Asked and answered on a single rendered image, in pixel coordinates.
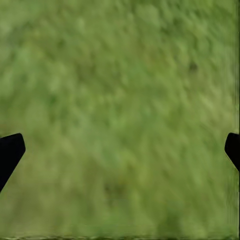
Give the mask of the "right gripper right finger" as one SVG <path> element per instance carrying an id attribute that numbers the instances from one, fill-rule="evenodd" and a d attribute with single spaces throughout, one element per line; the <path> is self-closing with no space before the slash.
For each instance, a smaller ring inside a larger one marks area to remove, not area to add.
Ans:
<path id="1" fill-rule="evenodd" d="M 240 135 L 229 133 L 224 150 L 240 172 Z"/>

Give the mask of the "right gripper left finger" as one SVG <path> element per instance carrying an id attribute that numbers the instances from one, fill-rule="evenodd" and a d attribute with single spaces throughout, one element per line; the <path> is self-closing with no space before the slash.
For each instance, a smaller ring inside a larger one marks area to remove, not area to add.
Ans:
<path id="1" fill-rule="evenodd" d="M 0 138 L 0 192 L 26 152 L 21 133 Z"/>

